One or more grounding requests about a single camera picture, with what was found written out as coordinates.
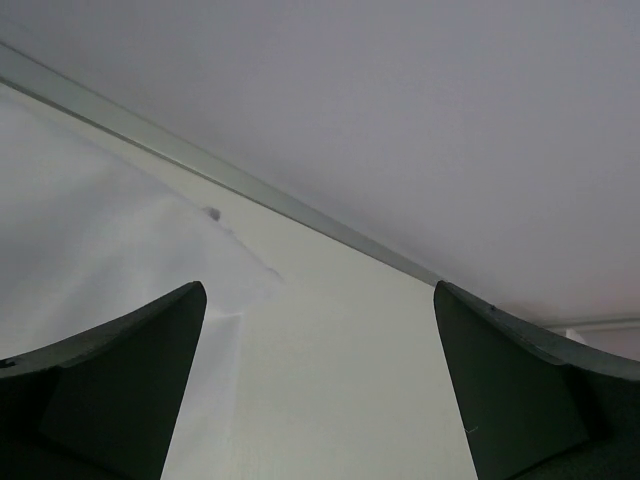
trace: white paper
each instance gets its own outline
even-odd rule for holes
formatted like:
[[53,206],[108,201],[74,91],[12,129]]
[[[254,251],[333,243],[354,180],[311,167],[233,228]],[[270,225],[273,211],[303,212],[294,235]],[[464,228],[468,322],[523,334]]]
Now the white paper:
[[576,330],[574,330],[573,328],[568,328],[566,331],[565,336],[569,339],[569,340],[573,340],[574,342],[578,342],[581,343],[583,345],[587,344],[587,341],[584,339],[584,337],[582,335],[580,335]]
[[0,89],[0,358],[194,280],[207,314],[163,479],[212,478],[233,412],[240,315],[279,277],[168,187]]

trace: ceiling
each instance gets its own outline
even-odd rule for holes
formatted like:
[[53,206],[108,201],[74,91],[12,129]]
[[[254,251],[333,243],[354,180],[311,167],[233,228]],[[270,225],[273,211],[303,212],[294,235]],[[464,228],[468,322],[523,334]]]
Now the ceiling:
[[640,314],[640,2],[0,0],[0,39],[517,314]]

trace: metal ceiling trim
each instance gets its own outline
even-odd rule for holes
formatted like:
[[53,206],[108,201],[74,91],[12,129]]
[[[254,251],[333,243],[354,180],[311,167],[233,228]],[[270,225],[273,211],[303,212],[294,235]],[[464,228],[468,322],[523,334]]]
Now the metal ceiling trim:
[[429,285],[441,279],[384,245],[273,188],[0,43],[0,83],[242,195]]

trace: small dark spot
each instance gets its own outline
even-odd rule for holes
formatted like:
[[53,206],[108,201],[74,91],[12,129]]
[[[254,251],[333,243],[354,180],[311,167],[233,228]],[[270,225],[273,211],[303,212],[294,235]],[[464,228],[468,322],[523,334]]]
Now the small dark spot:
[[11,367],[15,367],[17,364],[18,363],[11,358],[0,360],[0,368],[11,368]]
[[216,222],[220,221],[220,210],[218,210],[217,208],[205,207],[204,211],[207,213],[207,215],[209,215],[209,217],[214,219]]

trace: wall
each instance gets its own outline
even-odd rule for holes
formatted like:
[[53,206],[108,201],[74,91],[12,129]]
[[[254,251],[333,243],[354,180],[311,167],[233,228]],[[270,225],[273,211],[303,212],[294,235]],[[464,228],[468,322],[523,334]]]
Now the wall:
[[238,237],[284,277],[278,297],[247,316],[234,431],[220,478],[476,478],[432,287],[49,107],[22,101],[192,201],[220,209]]
[[640,328],[581,332],[587,345],[640,362]]

